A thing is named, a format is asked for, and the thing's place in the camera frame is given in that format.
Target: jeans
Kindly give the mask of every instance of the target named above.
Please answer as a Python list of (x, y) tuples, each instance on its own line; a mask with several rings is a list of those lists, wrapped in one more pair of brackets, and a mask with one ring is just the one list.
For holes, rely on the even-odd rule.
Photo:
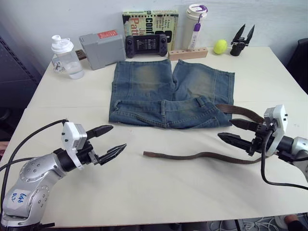
[(215, 104), (233, 104), (234, 73), (179, 60), (118, 62), (109, 122), (160, 128), (230, 126), (231, 114)]

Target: robotic claw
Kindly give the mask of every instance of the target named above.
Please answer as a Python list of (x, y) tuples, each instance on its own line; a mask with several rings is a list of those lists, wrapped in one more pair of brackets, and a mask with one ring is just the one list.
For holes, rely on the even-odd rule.
[(284, 136), (287, 127), (287, 116), (284, 105), (268, 108), (264, 113), (263, 123), (250, 122), (244, 119), (232, 119), (230, 122), (238, 128), (255, 132), (255, 138), (251, 142), (242, 140), (240, 136), (223, 132), (218, 136), (232, 146), (244, 149), (248, 155), (255, 152), (262, 153), (262, 145), (269, 131), (272, 132), (266, 144), (266, 156), (274, 153), (278, 157), (291, 164), (296, 165), (306, 176), (308, 181), (308, 165), (300, 167), (300, 161), (308, 160), (308, 140), (296, 137)]
[(65, 122), (62, 141), (65, 147), (51, 154), (33, 158), (20, 171), (16, 184), (8, 191), (3, 201), (1, 230), (37, 231), (52, 224), (41, 225), (50, 190), (67, 172), (84, 164), (103, 165), (117, 157), (126, 144), (116, 146), (103, 156), (98, 156), (89, 141), (109, 132), (113, 126), (100, 126), (85, 131), (80, 124)]

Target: water bottle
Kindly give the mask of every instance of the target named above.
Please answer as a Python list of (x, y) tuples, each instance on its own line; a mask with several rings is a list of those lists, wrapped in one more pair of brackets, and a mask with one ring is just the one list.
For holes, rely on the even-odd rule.
[(198, 34), (202, 27), (202, 21), (207, 16), (207, 7), (201, 4), (192, 4), (186, 11), (184, 38), (182, 49), (194, 49)]
[(83, 77), (84, 71), (73, 48), (74, 45), (69, 38), (52, 36), (51, 50), (57, 55), (69, 76), (77, 79)]

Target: book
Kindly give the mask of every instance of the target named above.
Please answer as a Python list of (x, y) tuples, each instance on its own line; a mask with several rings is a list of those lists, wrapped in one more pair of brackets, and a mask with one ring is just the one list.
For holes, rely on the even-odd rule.
[(126, 11), (122, 17), (125, 37), (165, 34), (168, 50), (174, 50), (179, 18), (177, 10)]

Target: tennis ball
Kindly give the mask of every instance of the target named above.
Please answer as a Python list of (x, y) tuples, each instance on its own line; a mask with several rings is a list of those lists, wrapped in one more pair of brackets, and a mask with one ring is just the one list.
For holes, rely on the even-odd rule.
[(226, 51), (226, 49), (227, 49), (227, 41), (224, 39), (218, 40), (214, 46), (214, 52), (216, 54), (222, 54)]

